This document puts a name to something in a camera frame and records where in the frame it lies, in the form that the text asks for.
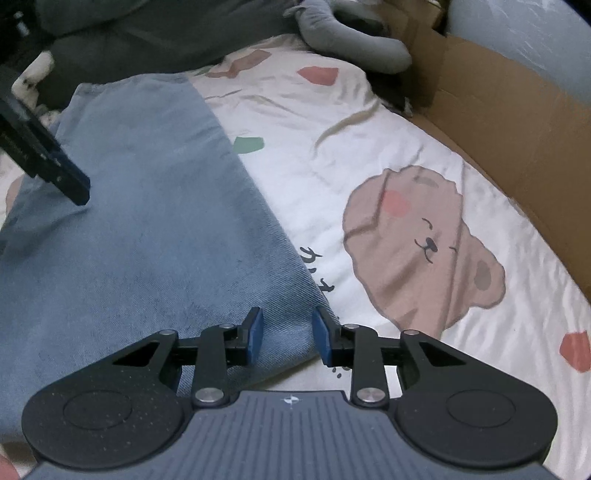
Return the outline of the white black fuzzy blanket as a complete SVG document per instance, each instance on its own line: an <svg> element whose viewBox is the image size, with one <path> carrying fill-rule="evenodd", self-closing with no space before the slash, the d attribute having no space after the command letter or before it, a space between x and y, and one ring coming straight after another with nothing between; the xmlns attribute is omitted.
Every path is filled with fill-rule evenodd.
<svg viewBox="0 0 591 480"><path fill-rule="evenodd" d="M50 110L40 99L38 86L53 70L54 60L49 51L41 52L12 85L12 93L41 121L50 127L60 116L60 110Z"/></svg>

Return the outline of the brown cardboard sheet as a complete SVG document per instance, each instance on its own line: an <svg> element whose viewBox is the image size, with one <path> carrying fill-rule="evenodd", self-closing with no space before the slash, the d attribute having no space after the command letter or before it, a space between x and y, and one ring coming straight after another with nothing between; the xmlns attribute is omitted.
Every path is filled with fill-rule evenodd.
<svg viewBox="0 0 591 480"><path fill-rule="evenodd" d="M413 56L410 98L428 132L458 147L530 218L590 292L590 109L527 67L436 31L441 8L378 8Z"/></svg>

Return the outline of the blue denim drawstring pants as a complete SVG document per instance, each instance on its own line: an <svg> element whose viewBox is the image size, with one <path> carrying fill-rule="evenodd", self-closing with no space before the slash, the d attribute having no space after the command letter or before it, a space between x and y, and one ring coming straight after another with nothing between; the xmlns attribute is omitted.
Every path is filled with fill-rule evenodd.
<svg viewBox="0 0 591 480"><path fill-rule="evenodd" d="M29 398L150 334L263 311L243 389L315 356L325 305L217 118L183 76L82 85L53 131L91 181L76 206L27 178L1 230L1 439Z"/></svg>

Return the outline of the cream bear print bedsheet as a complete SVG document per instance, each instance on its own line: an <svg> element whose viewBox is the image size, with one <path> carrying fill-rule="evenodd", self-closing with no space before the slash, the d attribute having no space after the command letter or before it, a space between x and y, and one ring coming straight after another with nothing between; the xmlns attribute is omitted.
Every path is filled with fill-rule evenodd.
<svg viewBox="0 0 591 480"><path fill-rule="evenodd" d="M176 74L204 98L325 305L382 335L423 331L545 392L547 467L590 475L590 307L533 224L362 70L281 35ZM20 176L1 165L1 230ZM262 382L341 389L315 356Z"/></svg>

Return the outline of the grey curved neck pillow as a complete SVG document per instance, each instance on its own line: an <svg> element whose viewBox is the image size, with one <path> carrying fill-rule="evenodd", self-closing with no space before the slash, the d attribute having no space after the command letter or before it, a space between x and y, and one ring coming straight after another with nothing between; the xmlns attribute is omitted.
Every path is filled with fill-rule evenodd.
<svg viewBox="0 0 591 480"><path fill-rule="evenodd" d="M356 1L297 1L283 16L294 18L304 42L322 55L386 74L399 74L411 67L412 56L402 41L346 25L338 13L384 28L379 15Z"/></svg>

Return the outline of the dark green pillow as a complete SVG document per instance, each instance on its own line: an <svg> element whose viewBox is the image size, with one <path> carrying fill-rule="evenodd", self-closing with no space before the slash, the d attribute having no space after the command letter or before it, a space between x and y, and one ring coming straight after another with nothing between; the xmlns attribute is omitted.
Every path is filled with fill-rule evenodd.
<svg viewBox="0 0 591 480"><path fill-rule="evenodd" d="M38 1L54 64L38 100L65 108L81 83L215 64L264 39L297 32L289 1Z"/></svg>

